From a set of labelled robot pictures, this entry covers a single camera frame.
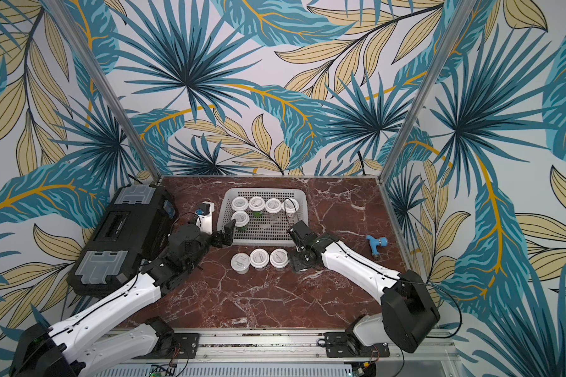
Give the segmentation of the aluminium frame post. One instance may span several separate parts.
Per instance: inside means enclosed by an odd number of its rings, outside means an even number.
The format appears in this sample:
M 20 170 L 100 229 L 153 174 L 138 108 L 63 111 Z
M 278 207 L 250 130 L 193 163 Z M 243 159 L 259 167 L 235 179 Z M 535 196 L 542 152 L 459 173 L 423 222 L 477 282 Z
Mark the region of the aluminium frame post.
M 435 86 L 440 72 L 449 58 L 456 40 L 460 37 L 462 28 L 467 22 L 475 3 L 475 1 L 469 0 L 460 1 L 458 4 L 453 18 L 443 34 L 440 47 L 436 54 L 432 57 L 429 69 L 424 75 L 421 86 L 419 86 L 419 90 L 413 99 L 413 103 L 411 104 L 407 116 L 404 119 L 402 127 L 400 127 L 399 133 L 396 135 L 395 143 L 393 144 L 386 163 L 378 177 L 378 183 L 381 186 L 384 186 L 388 179 L 390 179 L 396 161 L 402 154 L 403 146 L 407 142 L 410 132 L 418 119 L 418 114 L 421 111 L 430 90 Z
M 88 43 L 84 42 L 83 33 L 76 26 L 74 18 L 66 9 L 64 1 L 48 0 L 44 2 L 44 5 L 55 19 L 64 37 L 69 41 L 72 50 L 87 70 L 90 79 L 94 81 L 97 91 L 102 95 L 102 98 L 112 110 L 117 122 L 122 127 L 125 135 L 127 135 L 130 144 L 136 149 L 141 163 L 144 168 L 149 171 L 151 179 L 154 182 L 159 182 L 162 179 L 160 171 L 157 169 L 151 155 L 149 155 L 143 145 L 140 136 L 116 96 L 116 92 L 110 86 L 94 53 L 91 51 Z

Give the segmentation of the white lidded yogurt cup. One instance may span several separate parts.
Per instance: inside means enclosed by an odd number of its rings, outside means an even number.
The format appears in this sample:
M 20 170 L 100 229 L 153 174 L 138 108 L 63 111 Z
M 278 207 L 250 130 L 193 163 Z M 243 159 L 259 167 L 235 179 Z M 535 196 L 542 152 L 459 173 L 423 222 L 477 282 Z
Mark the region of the white lidded yogurt cup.
M 257 271 L 263 271 L 270 264 L 269 253 L 262 249 L 256 248 L 249 255 L 250 265 Z
M 278 215 L 282 210 L 282 202 L 277 198 L 270 198 L 265 203 L 265 211 L 270 215 Z
M 243 196 L 237 196 L 232 199 L 230 203 L 231 209 L 234 212 L 237 211 L 247 211 L 248 210 L 248 200 Z
M 288 251 L 278 248 L 270 253 L 270 264 L 277 270 L 284 270 L 289 265 Z
M 300 210 L 299 202 L 294 198 L 285 198 L 282 202 L 286 217 L 290 220 L 294 219 Z
M 263 216 L 265 207 L 266 202 L 261 196 L 253 196 L 248 200 L 248 209 L 256 218 L 261 218 Z
M 250 216 L 247 212 L 241 210 L 236 211 L 233 213 L 231 219 L 235 221 L 237 232 L 245 232 L 248 229 Z

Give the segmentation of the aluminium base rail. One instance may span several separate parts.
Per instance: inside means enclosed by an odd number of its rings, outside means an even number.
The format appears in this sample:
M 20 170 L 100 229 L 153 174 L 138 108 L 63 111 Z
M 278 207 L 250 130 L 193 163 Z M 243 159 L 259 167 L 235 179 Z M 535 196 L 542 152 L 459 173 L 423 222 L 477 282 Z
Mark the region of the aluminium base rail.
M 449 339 L 427 339 L 414 353 L 405 353 L 387 342 L 390 356 L 370 360 L 367 358 L 328 358 L 325 349 L 317 346 L 323 334 L 340 329 L 179 329 L 174 333 L 199 333 L 197 355 L 189 361 L 205 362 L 319 362 L 360 361 L 384 362 L 399 359 L 403 364 L 410 361 L 438 361 L 449 376 L 464 376 L 465 371 Z M 110 339 L 126 332 L 107 332 Z

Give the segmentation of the black plastic toolbox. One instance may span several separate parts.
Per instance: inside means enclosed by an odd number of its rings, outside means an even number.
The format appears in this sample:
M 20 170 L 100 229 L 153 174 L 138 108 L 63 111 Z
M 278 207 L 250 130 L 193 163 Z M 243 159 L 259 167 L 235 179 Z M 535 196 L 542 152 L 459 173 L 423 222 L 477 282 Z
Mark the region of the black plastic toolbox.
M 72 267 L 69 286 L 80 296 L 113 293 L 168 246 L 178 215 L 175 197 L 161 185 L 120 188 Z

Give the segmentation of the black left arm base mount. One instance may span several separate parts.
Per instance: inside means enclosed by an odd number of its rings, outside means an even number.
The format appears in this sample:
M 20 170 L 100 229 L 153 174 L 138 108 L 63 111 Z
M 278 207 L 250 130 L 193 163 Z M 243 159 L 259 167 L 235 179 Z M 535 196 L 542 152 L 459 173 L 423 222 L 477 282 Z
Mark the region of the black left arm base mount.
M 197 355 L 200 336 L 199 333 L 190 332 L 161 336 L 157 341 L 157 345 L 148 354 L 135 357 L 134 360 L 193 360 Z

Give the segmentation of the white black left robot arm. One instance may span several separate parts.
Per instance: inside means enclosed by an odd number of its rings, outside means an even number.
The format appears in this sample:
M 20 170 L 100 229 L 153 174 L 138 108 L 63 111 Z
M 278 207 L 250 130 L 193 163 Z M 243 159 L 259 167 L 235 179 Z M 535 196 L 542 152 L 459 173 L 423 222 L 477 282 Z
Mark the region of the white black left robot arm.
M 156 317 L 110 339 L 104 335 L 131 315 L 184 284 L 209 248 L 230 246 L 235 221 L 206 233 L 195 224 L 174 232 L 168 246 L 115 292 L 54 325 L 23 331 L 9 368 L 11 376 L 93 376 L 121 362 L 174 346 L 173 330 Z

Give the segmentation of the foil topped yogurt cup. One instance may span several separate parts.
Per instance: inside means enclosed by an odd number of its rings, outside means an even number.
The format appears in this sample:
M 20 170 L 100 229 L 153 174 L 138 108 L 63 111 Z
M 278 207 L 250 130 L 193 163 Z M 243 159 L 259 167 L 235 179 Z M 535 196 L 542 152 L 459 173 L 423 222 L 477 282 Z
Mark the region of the foil topped yogurt cup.
M 246 274 L 251 266 L 250 257 L 245 253 L 237 253 L 232 257 L 230 264 L 235 272 Z

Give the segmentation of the right aluminium frame post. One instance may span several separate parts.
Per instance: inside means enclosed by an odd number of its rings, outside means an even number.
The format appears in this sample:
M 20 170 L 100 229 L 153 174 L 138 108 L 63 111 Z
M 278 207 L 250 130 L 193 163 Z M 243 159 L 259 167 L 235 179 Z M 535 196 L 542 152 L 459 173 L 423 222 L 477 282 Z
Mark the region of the right aluminium frame post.
M 402 127 L 400 127 L 399 133 L 396 135 L 395 143 L 393 144 L 386 163 L 378 177 L 378 183 L 381 186 L 384 186 L 388 179 L 390 179 L 396 161 L 402 154 L 403 146 L 407 142 L 410 132 L 418 119 L 418 114 L 421 111 L 430 90 L 435 86 L 440 72 L 449 58 L 456 40 L 460 37 L 462 28 L 467 22 L 475 3 L 475 1 L 469 0 L 460 1 L 458 4 L 453 18 L 443 34 L 440 47 L 436 54 L 432 57 L 429 69 L 424 75 L 421 86 L 419 86 L 419 90 L 413 99 L 413 103 L 411 104 L 407 116 L 404 119 Z

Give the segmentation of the blue plastic faucet toy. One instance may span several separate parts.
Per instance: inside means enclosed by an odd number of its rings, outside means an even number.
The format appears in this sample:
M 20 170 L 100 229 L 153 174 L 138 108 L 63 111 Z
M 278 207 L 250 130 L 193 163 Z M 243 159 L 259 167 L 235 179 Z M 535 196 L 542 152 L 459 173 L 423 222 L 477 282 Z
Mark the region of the blue plastic faucet toy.
M 379 259 L 379 248 L 386 248 L 388 246 L 388 239 L 386 237 L 373 237 L 371 235 L 366 235 L 366 240 L 369 243 L 369 248 L 371 250 L 373 259 Z

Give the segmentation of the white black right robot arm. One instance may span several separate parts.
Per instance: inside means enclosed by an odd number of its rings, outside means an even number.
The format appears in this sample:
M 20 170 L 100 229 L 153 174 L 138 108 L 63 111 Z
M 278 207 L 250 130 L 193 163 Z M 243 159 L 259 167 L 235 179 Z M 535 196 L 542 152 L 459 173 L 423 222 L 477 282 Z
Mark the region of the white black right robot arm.
M 380 304 L 380 313 L 349 326 L 349 338 L 361 347 L 390 342 L 414 353 L 440 320 L 426 284 L 412 270 L 390 270 L 353 251 L 330 235 L 293 235 L 301 262 L 344 276 Z

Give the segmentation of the left aluminium frame post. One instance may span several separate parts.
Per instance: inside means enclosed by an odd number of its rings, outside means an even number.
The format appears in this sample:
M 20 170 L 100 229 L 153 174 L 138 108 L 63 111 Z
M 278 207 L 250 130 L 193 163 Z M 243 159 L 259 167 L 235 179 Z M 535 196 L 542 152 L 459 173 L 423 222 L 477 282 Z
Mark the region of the left aluminium frame post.
M 48 0 L 44 2 L 44 5 L 55 19 L 64 37 L 69 41 L 72 50 L 87 70 L 90 79 L 94 81 L 97 91 L 102 95 L 102 98 L 112 110 L 117 122 L 122 127 L 125 135 L 127 135 L 130 144 L 136 149 L 141 163 L 144 168 L 149 171 L 151 179 L 154 182 L 159 182 L 162 179 L 160 171 L 157 169 L 151 155 L 149 155 L 143 145 L 140 136 L 116 96 L 116 92 L 110 86 L 94 53 L 91 51 L 88 43 L 84 42 L 83 33 L 76 26 L 74 18 L 66 9 L 64 1 Z

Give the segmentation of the white plastic perforated basket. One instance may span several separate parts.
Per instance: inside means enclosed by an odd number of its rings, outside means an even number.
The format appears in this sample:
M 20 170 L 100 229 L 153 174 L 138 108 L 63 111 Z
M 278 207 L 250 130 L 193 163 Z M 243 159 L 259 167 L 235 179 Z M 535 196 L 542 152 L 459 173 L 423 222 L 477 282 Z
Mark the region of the white plastic perforated basket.
M 284 209 L 275 216 L 269 215 L 264 210 L 261 218 L 254 217 L 248 209 L 246 211 L 250 216 L 248 229 L 245 232 L 235 230 L 233 242 L 235 246 L 293 247 L 294 243 L 288 234 L 288 229 L 298 221 L 309 223 L 307 196 L 302 190 L 294 188 L 231 188 L 223 197 L 217 223 L 218 230 L 222 230 L 225 224 L 231 220 L 234 211 L 231 209 L 230 203 L 237 196 L 243 196 L 247 200 L 253 196 L 261 196 L 265 201 L 270 198 L 277 198 L 281 202 L 285 198 L 294 198 L 299 202 L 300 210 L 297 216 L 290 220 L 286 217 Z

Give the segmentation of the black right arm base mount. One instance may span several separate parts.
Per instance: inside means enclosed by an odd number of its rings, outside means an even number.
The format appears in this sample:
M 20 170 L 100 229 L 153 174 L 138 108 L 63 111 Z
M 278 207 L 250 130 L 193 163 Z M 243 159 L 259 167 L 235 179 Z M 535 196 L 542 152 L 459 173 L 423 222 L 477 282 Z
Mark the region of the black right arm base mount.
M 388 344 L 376 343 L 364 346 L 353 335 L 345 331 L 330 331 L 317 340 L 317 346 L 325 349 L 328 358 L 367 358 L 376 360 L 390 356 Z

